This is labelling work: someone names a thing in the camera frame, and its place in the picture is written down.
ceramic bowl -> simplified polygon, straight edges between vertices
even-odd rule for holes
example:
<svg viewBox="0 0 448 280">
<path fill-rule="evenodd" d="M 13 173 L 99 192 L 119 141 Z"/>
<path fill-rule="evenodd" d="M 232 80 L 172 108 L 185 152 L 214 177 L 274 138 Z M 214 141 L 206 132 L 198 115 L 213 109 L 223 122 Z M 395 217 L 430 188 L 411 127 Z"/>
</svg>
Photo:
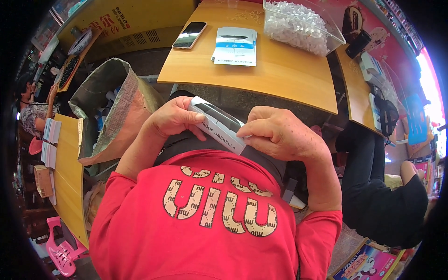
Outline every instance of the ceramic bowl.
<svg viewBox="0 0 448 280">
<path fill-rule="evenodd" d="M 90 43 L 92 40 L 92 29 L 89 28 L 84 33 L 79 36 L 78 39 L 73 43 L 72 47 L 69 50 L 69 56 L 80 54 Z"/>
</svg>

wooden table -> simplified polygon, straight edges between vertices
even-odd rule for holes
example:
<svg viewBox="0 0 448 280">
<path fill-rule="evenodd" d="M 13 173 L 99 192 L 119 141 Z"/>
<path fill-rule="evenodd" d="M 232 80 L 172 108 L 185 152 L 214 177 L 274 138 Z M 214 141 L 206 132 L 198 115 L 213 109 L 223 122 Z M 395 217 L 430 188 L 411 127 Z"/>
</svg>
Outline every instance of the wooden table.
<svg viewBox="0 0 448 280">
<path fill-rule="evenodd" d="M 78 60 L 77 64 L 75 65 L 75 68 L 73 68 L 73 71 L 70 74 L 70 77 L 67 79 L 67 82 L 65 83 L 65 85 L 62 88 L 58 88 L 57 93 L 66 92 L 68 90 L 70 83 L 72 82 L 73 76 L 76 73 L 76 70 L 79 68 L 79 65 L 81 65 L 82 60 L 86 56 L 87 52 L 90 50 L 90 48 L 95 43 L 95 41 L 98 39 L 98 37 L 101 35 L 101 31 L 96 30 L 95 28 L 92 29 L 92 32 L 93 32 L 92 40 L 90 40 L 90 43 L 87 45 L 87 47 L 79 54 L 79 60 Z M 76 55 L 68 56 L 64 62 L 64 67 L 66 67 L 67 64 L 70 62 L 70 60 L 74 57 L 76 57 Z"/>
<path fill-rule="evenodd" d="M 373 123 L 373 112 L 369 100 L 370 87 L 364 80 L 359 64 L 345 53 L 348 46 L 346 44 L 337 48 L 336 56 L 344 79 L 349 119 L 382 135 L 375 129 Z"/>
<path fill-rule="evenodd" d="M 83 166 L 78 162 L 78 126 L 82 120 L 56 114 L 61 121 L 54 172 L 57 213 L 73 235 L 89 248 L 82 206 Z"/>
<path fill-rule="evenodd" d="M 332 75 L 325 57 L 269 39 L 263 34 L 261 4 L 239 1 L 237 9 L 227 2 L 203 1 L 190 22 L 206 22 L 202 35 L 191 50 L 172 49 L 157 82 L 190 83 L 237 88 L 272 95 L 337 114 Z M 257 66 L 216 65 L 210 60 L 219 27 L 254 29 L 257 37 Z"/>
</svg>

red t-shirt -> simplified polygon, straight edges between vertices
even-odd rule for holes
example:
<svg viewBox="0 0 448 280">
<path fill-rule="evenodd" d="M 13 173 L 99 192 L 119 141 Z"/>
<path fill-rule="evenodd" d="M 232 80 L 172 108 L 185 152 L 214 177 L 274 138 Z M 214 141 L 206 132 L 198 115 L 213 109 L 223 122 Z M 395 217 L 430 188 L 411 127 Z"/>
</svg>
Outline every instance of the red t-shirt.
<svg viewBox="0 0 448 280">
<path fill-rule="evenodd" d="M 296 225 L 275 179 L 226 151 L 198 150 L 116 172 L 90 235 L 102 279 L 301 279 L 327 276 L 341 211 Z"/>
</svg>

phone case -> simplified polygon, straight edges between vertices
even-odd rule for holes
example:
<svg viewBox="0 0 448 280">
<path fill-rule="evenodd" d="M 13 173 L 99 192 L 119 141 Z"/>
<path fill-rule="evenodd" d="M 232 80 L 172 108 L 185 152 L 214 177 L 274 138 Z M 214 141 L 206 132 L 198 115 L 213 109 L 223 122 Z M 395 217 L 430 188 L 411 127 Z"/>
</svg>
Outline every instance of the phone case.
<svg viewBox="0 0 448 280">
<path fill-rule="evenodd" d="M 201 37 L 201 34 L 202 34 L 202 32 L 205 30 L 206 27 L 207 27 L 207 23 L 205 23 L 205 25 L 204 25 L 204 27 L 202 28 L 201 32 L 199 32 L 199 35 L 196 37 L 196 39 L 193 41 L 193 43 L 191 44 L 190 47 L 175 47 L 175 46 L 174 46 L 174 43 L 175 43 L 176 41 L 174 41 L 174 43 L 172 44 L 171 47 L 174 48 L 174 49 L 191 50 L 191 48 L 194 46 L 194 44 L 196 43 L 196 41 L 198 40 L 198 38 Z"/>
</svg>

small brown box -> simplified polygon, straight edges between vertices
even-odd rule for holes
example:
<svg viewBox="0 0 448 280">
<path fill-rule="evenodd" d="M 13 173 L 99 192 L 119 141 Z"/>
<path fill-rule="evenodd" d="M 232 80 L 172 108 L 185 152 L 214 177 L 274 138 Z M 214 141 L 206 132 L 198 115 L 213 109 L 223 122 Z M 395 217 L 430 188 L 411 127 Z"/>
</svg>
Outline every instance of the small brown box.
<svg viewBox="0 0 448 280">
<path fill-rule="evenodd" d="M 50 170 L 45 165 L 34 166 L 34 179 L 36 188 L 42 198 L 53 195 L 52 181 L 50 179 Z"/>
</svg>

